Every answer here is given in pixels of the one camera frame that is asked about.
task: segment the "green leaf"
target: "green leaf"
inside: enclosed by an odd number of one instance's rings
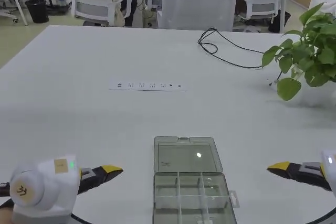
[[[293,59],[290,55],[284,56],[279,60],[279,67],[283,73],[287,73],[292,65]]]
[[[311,68],[314,65],[314,61],[309,58],[303,58],[299,61],[298,67],[302,71],[307,71],[309,68]]]
[[[292,54],[292,49],[284,48],[277,55],[275,55],[275,60],[279,59],[281,56],[291,56]]]
[[[278,50],[279,50],[278,46],[272,46],[270,49],[264,52],[264,55],[262,57],[263,59],[261,60],[262,67],[267,66],[268,64],[272,62]]]
[[[295,46],[293,49],[293,62],[298,63],[303,58],[308,58],[314,54],[314,49],[310,48],[307,44]]]
[[[303,36],[303,33],[301,31],[297,31],[297,30],[290,30],[286,33],[284,33],[283,35],[286,35],[286,34],[295,34],[295,35],[299,35],[299,36]]]
[[[303,13],[301,16],[300,16],[300,21],[303,25],[305,25],[307,23],[307,21],[309,20],[309,18],[311,16],[313,16],[320,8],[321,6],[323,5],[324,3],[321,3],[317,6],[314,6],[312,9],[309,9],[308,11],[306,11],[305,13]]]
[[[326,66],[324,73],[327,76],[334,78],[336,76],[336,66]]]
[[[322,53],[317,56],[322,64],[333,64],[334,63],[334,51],[326,47],[322,50]]]
[[[327,24],[321,27],[320,33],[336,35],[336,24]]]
[[[284,78],[278,82],[278,95],[285,101],[292,99],[301,89],[301,83],[292,78]]]
[[[307,84],[311,87],[320,87],[330,79],[326,74],[319,72],[319,68],[316,66],[308,69],[304,75]]]
[[[293,45],[293,40],[291,39],[286,39],[279,47],[281,48],[291,48]]]

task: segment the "floor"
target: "floor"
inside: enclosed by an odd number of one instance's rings
[[[302,7],[296,5],[292,1],[287,3],[287,12],[291,14],[285,30],[300,29],[299,16],[305,11]],[[20,50],[22,50],[30,41],[32,41],[40,32],[42,32],[49,25],[74,25],[81,26],[83,21],[73,18],[69,12],[65,16],[50,16],[49,22],[45,24],[34,24],[27,9],[24,9],[29,26],[19,22],[14,24],[10,18],[0,17],[0,68],[12,59]],[[147,27],[151,27],[150,23],[155,23],[148,13]],[[137,10],[134,17],[134,27],[142,27],[141,12]]]

